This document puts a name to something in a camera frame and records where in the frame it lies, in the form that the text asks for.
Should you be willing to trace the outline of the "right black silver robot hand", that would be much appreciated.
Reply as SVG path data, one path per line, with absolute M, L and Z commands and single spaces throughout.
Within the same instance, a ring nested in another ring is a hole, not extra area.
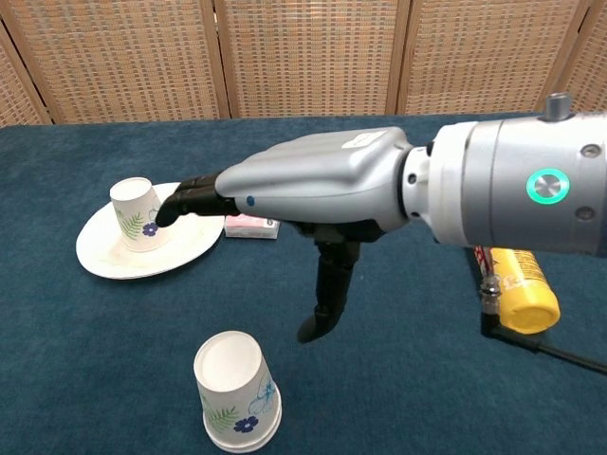
M 308 343 L 340 320 L 361 245 L 407 224 L 402 183 L 411 149 L 395 126 L 301 136 L 182 181 L 156 224 L 166 228 L 188 214 L 244 214 L 287 223 L 312 239 L 319 250 L 316 306 L 297 333 Z

